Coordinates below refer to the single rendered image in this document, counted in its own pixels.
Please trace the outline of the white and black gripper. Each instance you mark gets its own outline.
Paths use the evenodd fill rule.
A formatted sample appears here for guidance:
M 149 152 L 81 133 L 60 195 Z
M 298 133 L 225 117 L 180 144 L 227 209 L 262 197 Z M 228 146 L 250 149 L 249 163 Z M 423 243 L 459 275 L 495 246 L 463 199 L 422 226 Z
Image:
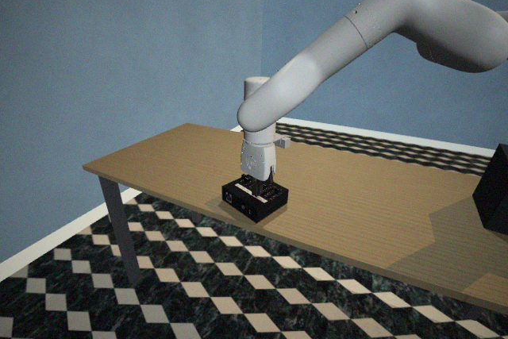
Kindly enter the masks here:
M 241 170 L 247 173 L 252 183 L 252 195 L 263 194 L 264 183 L 273 183 L 276 157 L 275 144 L 253 144 L 243 140 L 241 148 Z M 273 171 L 272 171 L 273 170 Z

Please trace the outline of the black lighting desk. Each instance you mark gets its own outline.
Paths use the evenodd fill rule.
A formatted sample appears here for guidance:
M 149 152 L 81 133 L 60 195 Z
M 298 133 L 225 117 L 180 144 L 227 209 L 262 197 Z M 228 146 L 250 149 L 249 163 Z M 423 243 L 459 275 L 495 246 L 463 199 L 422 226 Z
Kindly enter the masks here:
M 258 223 L 287 204 L 288 191 L 275 182 L 264 183 L 263 194 L 255 197 L 252 195 L 249 175 L 243 174 L 239 179 L 222 186 L 222 200 Z

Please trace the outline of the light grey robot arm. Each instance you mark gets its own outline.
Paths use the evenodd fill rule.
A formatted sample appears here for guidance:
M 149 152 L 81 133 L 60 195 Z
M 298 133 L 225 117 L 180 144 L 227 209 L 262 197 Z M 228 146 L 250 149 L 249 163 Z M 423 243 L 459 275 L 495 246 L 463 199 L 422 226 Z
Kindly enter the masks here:
M 391 33 L 415 42 L 424 59 L 457 71 L 485 72 L 508 59 L 508 11 L 471 0 L 362 0 L 271 78 L 244 80 L 237 111 L 244 139 L 290 147 L 289 137 L 275 133 L 276 122 Z

